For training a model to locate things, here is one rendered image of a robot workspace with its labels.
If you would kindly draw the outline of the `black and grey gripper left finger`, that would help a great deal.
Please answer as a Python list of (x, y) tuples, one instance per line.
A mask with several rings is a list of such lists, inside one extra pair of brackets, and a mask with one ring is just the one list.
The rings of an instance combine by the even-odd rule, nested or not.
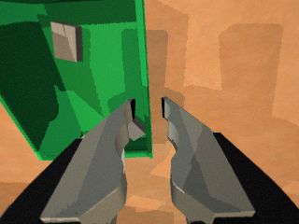
[(0, 224), (116, 224), (126, 204), (124, 148), (133, 119), (130, 98), (75, 139), (17, 197)]

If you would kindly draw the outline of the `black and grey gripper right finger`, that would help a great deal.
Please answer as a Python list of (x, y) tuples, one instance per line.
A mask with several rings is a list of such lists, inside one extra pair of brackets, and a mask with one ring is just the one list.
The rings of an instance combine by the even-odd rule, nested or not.
[(162, 97), (171, 159), (173, 205), (187, 224), (299, 224), (299, 208), (221, 133)]

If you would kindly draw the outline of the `green bin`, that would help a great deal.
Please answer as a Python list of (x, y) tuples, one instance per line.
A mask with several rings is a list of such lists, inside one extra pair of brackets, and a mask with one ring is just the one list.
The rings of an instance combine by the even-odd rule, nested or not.
[[(81, 60), (55, 58), (51, 21), (81, 26)], [(0, 0), (0, 103), (40, 161), (130, 98), (146, 134), (124, 158), (153, 159), (144, 0)]]

